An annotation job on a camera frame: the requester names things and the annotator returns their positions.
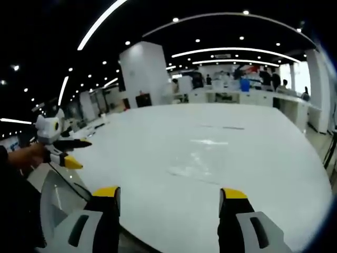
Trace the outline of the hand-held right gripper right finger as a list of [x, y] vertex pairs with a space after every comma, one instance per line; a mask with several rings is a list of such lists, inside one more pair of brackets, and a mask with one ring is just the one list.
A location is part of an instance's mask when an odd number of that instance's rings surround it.
[[231, 188], [220, 189], [220, 252], [291, 252], [284, 232], [263, 212], [255, 211], [246, 194]]

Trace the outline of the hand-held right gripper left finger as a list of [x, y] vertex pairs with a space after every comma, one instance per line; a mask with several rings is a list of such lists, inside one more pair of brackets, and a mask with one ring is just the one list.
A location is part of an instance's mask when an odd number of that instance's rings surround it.
[[69, 215], [41, 204], [44, 247], [36, 252], [118, 252], [120, 236], [119, 186], [96, 190], [84, 209]]

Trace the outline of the person's left hand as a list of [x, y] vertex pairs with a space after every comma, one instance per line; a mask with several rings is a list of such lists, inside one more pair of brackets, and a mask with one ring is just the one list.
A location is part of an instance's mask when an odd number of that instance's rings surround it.
[[38, 167], [44, 161], [46, 154], [47, 150], [41, 143], [33, 143], [29, 147], [10, 152], [8, 163], [20, 170]]

